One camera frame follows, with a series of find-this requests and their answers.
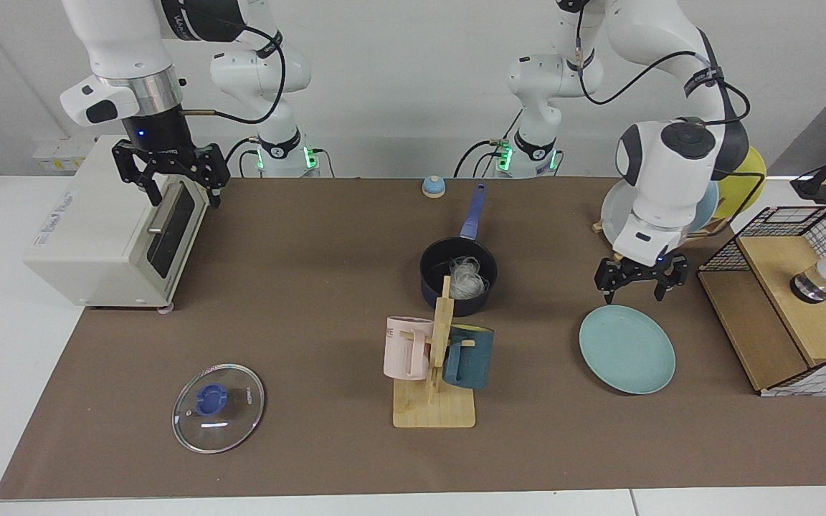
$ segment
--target black cable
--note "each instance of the black cable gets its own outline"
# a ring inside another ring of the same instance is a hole
[[[518,119],[521,118],[521,114],[524,113],[524,112],[525,112],[525,108],[522,107],[521,109],[519,109],[518,114],[515,114],[515,118],[514,118],[514,120],[512,120],[511,125],[508,126],[507,130],[505,130],[505,134],[502,135],[502,140],[507,140],[508,134],[511,133],[512,130],[515,128],[515,124],[518,123]],[[498,153],[498,151],[500,149],[502,149],[501,145],[496,146],[495,147],[496,153]],[[489,172],[489,167],[491,167],[492,164],[493,164],[493,160],[490,160],[489,163],[486,163],[486,168],[483,169],[483,174],[480,177],[486,177],[486,173]]]
[[[582,7],[582,9],[579,11],[579,20],[578,20],[578,23],[576,23],[576,46],[578,48],[581,48],[581,43],[582,43],[582,19],[583,19],[583,17],[584,17],[584,7]],[[584,85],[584,73],[583,73],[583,69],[582,69],[582,66],[584,65],[584,63],[580,62],[580,63],[578,63],[578,66],[579,66],[578,75],[579,75],[579,84],[582,86],[582,94],[584,95],[585,98],[587,98],[590,102],[592,102],[592,104],[596,104],[596,105],[609,104],[611,101],[613,101],[617,97],[620,97],[620,95],[623,95],[623,92],[629,90],[630,86],[635,85],[636,81],[639,81],[639,79],[642,79],[643,76],[646,75],[646,73],[652,72],[652,70],[655,69],[656,66],[661,65],[663,62],[666,62],[669,59],[674,59],[675,57],[679,57],[679,56],[682,56],[682,55],[689,55],[689,56],[697,57],[697,52],[693,52],[693,50],[678,50],[678,52],[672,52],[669,55],[664,56],[662,59],[659,59],[658,61],[653,62],[652,64],[647,66],[645,68],[645,70],[643,70],[642,72],[639,73],[639,75],[634,77],[632,81],[627,82],[627,84],[625,86],[623,86],[623,88],[620,88],[615,94],[611,95],[610,98],[607,98],[607,100],[597,100],[596,98],[591,97],[591,95],[589,94],[589,92],[586,88],[586,85]]]
[[[228,154],[226,154],[226,156],[225,156],[225,163],[228,163],[229,161],[231,161],[231,160],[232,160],[232,156],[235,156],[235,151],[236,151],[236,150],[238,150],[238,148],[239,148],[240,146],[242,146],[243,144],[248,143],[248,141],[250,141],[250,138],[244,138],[244,140],[239,140],[239,141],[238,141],[238,143],[235,143],[235,144],[232,146],[232,149],[231,149],[231,150],[229,150],[229,153],[228,153]]]
[[[324,156],[327,156],[327,166],[331,170],[331,177],[336,179],[337,174],[333,172],[333,160],[331,159],[331,154],[328,153],[326,149],[313,149],[312,151],[314,151],[314,153],[324,153]]]
[[[583,17],[584,17],[584,7],[582,7],[582,9],[579,11],[579,19],[578,19],[578,23],[576,23],[576,46],[577,46],[577,48],[582,48],[581,29],[582,29],[582,19],[583,19]],[[639,81],[639,79],[642,79],[643,75],[646,75],[646,73],[648,73],[648,72],[652,72],[652,70],[654,70],[656,68],[656,66],[661,65],[663,62],[666,62],[669,59],[674,59],[675,57],[684,56],[684,55],[693,56],[693,57],[698,58],[697,52],[693,52],[693,50],[678,50],[678,52],[672,52],[669,55],[666,55],[663,58],[659,59],[658,61],[653,62],[652,64],[647,66],[642,72],[639,73],[639,75],[636,75],[636,77],[633,77],[632,81],[627,82],[627,84],[625,86],[623,86],[623,88],[620,88],[615,94],[611,95],[610,98],[607,98],[607,100],[597,100],[596,98],[593,98],[593,97],[591,97],[590,94],[588,94],[588,90],[586,88],[586,85],[584,85],[584,73],[583,73],[583,69],[582,69],[582,66],[583,66],[584,63],[580,62],[580,63],[578,63],[578,66],[579,66],[578,75],[579,75],[579,84],[582,86],[582,94],[584,95],[585,98],[587,98],[590,102],[592,102],[592,104],[596,104],[596,105],[609,104],[609,102],[613,101],[617,97],[620,97],[620,95],[623,95],[623,92],[626,92],[630,88],[630,86],[633,86],[634,84],[636,84],[636,81]],[[731,118],[725,118],[725,120],[711,120],[711,121],[708,121],[708,122],[703,122],[704,126],[716,126],[716,125],[723,125],[723,124],[731,124],[731,123],[734,123],[734,122],[741,121],[741,120],[743,120],[743,118],[747,117],[747,115],[751,114],[751,101],[747,97],[747,95],[744,94],[744,92],[740,91],[740,89],[736,88],[735,86],[730,85],[728,82],[725,82],[725,79],[718,79],[717,78],[715,80],[720,85],[725,86],[725,88],[727,88],[728,90],[734,92],[735,95],[738,95],[738,97],[740,97],[741,100],[744,101],[744,113],[742,113],[740,115],[734,115],[734,117],[731,117]]]
[[[253,149],[244,150],[242,155],[238,158],[238,170],[242,174],[242,177],[244,177],[244,156],[246,156],[247,154],[254,154],[256,156],[257,151],[255,151]]]
[[[242,124],[254,125],[254,124],[260,124],[262,122],[265,122],[266,120],[269,120],[269,118],[272,117],[273,112],[276,111],[276,108],[279,107],[279,101],[282,100],[283,92],[285,91],[285,53],[283,52],[283,47],[279,44],[279,42],[276,40],[276,38],[273,37],[273,36],[270,36],[266,32],[263,32],[262,30],[255,29],[254,27],[251,27],[251,26],[249,26],[247,24],[244,24],[244,23],[234,23],[234,22],[227,21],[225,19],[220,19],[219,17],[212,16],[212,14],[206,13],[206,11],[203,11],[201,9],[194,9],[193,7],[184,6],[184,4],[182,4],[182,3],[178,3],[178,6],[180,6],[181,9],[186,10],[187,13],[196,14],[197,16],[202,16],[205,19],[211,19],[212,21],[223,23],[227,26],[238,27],[238,29],[246,30],[246,32],[256,34],[256,35],[258,35],[262,38],[266,38],[266,40],[269,40],[269,42],[272,44],[273,48],[276,49],[276,53],[279,55],[279,66],[280,66],[279,89],[278,89],[278,91],[276,91],[276,97],[272,101],[272,105],[270,107],[270,110],[267,111],[266,114],[263,115],[261,118],[255,118],[254,120],[248,120],[248,118],[235,117],[235,115],[229,115],[229,114],[223,113],[221,111],[216,111],[215,109],[200,109],[200,111],[209,111],[209,112],[211,112],[213,117],[226,118],[227,120],[233,120],[235,122],[239,122],[239,123],[242,123]]]
[[[760,187],[764,185],[764,181],[766,181],[766,174],[760,172],[730,172],[728,173],[728,175],[740,177],[757,177],[758,179],[754,187],[751,188],[751,192],[748,193],[748,196],[744,197],[744,201],[741,202],[741,205],[738,205],[738,209],[735,210],[734,215],[732,215],[731,218],[728,219],[728,221],[721,226],[721,228],[718,228],[715,231],[707,233],[706,236],[708,237],[714,237],[715,235],[718,235],[718,233],[725,231],[725,228],[728,228],[728,226],[731,226],[731,223],[735,222],[735,219],[738,218],[738,215],[741,215],[741,212],[744,211],[745,206],[748,206],[748,203],[751,202],[751,197],[754,197],[754,194],[757,193],[757,190],[759,190]]]
[[[502,154],[501,153],[496,153],[496,151],[492,151],[492,153],[486,153],[486,154],[484,154],[484,156],[480,156],[479,159],[476,161],[475,166],[473,166],[473,174],[471,174],[471,177],[476,177],[476,171],[480,167],[480,163],[483,162],[484,158],[492,158],[493,156],[498,157],[498,156],[502,156]],[[486,163],[486,170],[483,171],[483,175],[480,176],[480,177],[486,177],[486,171],[489,170],[489,166],[491,165],[492,162],[493,162],[493,160],[489,160],[489,163]]]
[[[703,122],[704,126],[718,126],[724,124],[731,124],[734,122],[741,121],[744,119],[744,117],[747,117],[747,115],[751,114],[751,99],[748,98],[748,95],[745,95],[744,92],[742,92],[740,89],[730,85],[728,82],[725,82],[725,80],[717,80],[717,82],[720,85],[725,86],[726,89],[734,92],[735,95],[738,95],[738,97],[741,98],[741,101],[744,101],[744,113],[740,115],[734,115],[734,117],[731,118],[725,118],[725,120],[711,120],[708,122]]]
[[[617,97],[620,97],[620,95],[623,95],[623,92],[626,92],[627,90],[629,90],[630,86],[635,85],[636,81],[639,81],[639,79],[642,79],[643,76],[646,75],[646,73],[652,72],[652,70],[654,70],[656,68],[656,66],[661,65],[663,62],[666,62],[669,59],[674,59],[675,57],[679,57],[679,56],[682,56],[682,55],[697,56],[697,53],[692,52],[691,50],[678,50],[678,52],[672,52],[669,55],[664,56],[663,58],[659,59],[658,61],[653,62],[652,64],[647,66],[645,68],[645,70],[640,72],[639,75],[636,75],[635,77],[633,77],[632,81],[627,82],[627,84],[624,85],[623,88],[620,88],[615,94],[611,95],[610,98],[607,98],[607,100],[597,100],[596,98],[592,98],[591,95],[588,94],[588,90],[586,89],[586,85],[584,85],[584,73],[582,73],[581,71],[579,71],[579,84],[582,86],[582,92],[583,92],[584,97],[587,98],[590,102],[592,102],[592,104],[597,104],[597,105],[609,104],[611,101],[613,101]]]
[[[560,163],[556,164],[556,168],[554,169],[554,177],[556,177],[556,174],[558,174],[560,172],[560,166],[561,166],[561,164],[563,164],[563,156],[565,154],[562,150],[558,150],[557,153],[560,154]]]
[[[525,112],[525,108],[524,108],[524,107],[522,107],[521,109],[519,109],[518,114],[517,114],[517,115],[515,115],[515,120],[512,120],[512,124],[511,124],[511,126],[508,126],[507,130],[505,130],[505,134],[504,134],[504,135],[502,135],[502,139],[503,139],[503,140],[505,140],[505,138],[508,138],[508,134],[509,134],[509,133],[511,133],[511,132],[512,132],[512,130],[515,128],[515,124],[517,124],[517,123],[518,123],[518,119],[519,119],[519,118],[521,118],[521,114],[522,114],[522,113],[524,113],[524,112]]]
[[[473,144],[473,145],[471,146],[471,148],[470,148],[470,149],[468,149],[467,151],[465,151],[465,155],[464,155],[464,156],[461,156],[461,161],[458,161],[458,166],[456,166],[456,167],[455,167],[455,175],[454,175],[454,176],[452,176],[452,177],[457,177],[457,176],[458,176],[458,173],[459,173],[459,172],[461,172],[461,166],[462,166],[463,164],[465,164],[465,160],[467,159],[467,157],[468,157],[468,156],[469,156],[469,155],[470,155],[473,151],[476,151],[477,149],[479,149],[479,147],[483,147],[484,145],[492,145],[492,144],[493,144],[493,141],[492,141],[492,140],[483,140],[483,141],[478,141],[478,143]]]

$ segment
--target wooden shelf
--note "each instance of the wooden shelf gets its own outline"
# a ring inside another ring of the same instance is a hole
[[[825,363],[826,301],[806,303],[789,288],[794,275],[817,261],[812,245],[804,237],[744,237],[738,243],[807,365]]]
[[[699,278],[754,390],[771,388],[807,370],[753,273],[703,272]]]

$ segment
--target dark blue mug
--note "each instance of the dark blue mug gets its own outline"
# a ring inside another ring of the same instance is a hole
[[[489,380],[489,359],[493,355],[493,337],[489,328],[470,324],[452,324],[448,356],[442,379],[460,388],[485,388]]]

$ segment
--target blue lid handle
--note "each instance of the blue lid handle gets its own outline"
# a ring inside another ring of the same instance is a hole
[[[196,413],[200,416],[215,416],[229,401],[229,390],[222,384],[209,384],[196,393]]]
[[[461,226],[461,236],[466,239],[476,239],[476,232],[480,226],[480,214],[486,202],[486,185],[479,183],[473,190],[470,210],[467,212],[465,225]]]

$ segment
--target mug handle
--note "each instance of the mug handle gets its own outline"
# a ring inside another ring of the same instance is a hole
[[[453,373],[456,381],[461,381],[461,343],[452,343],[448,348],[448,358],[445,360],[445,371]]]
[[[410,367],[407,375],[423,376],[426,370],[422,366],[422,357],[426,355],[426,332],[423,330],[413,330],[413,354],[410,356]]]

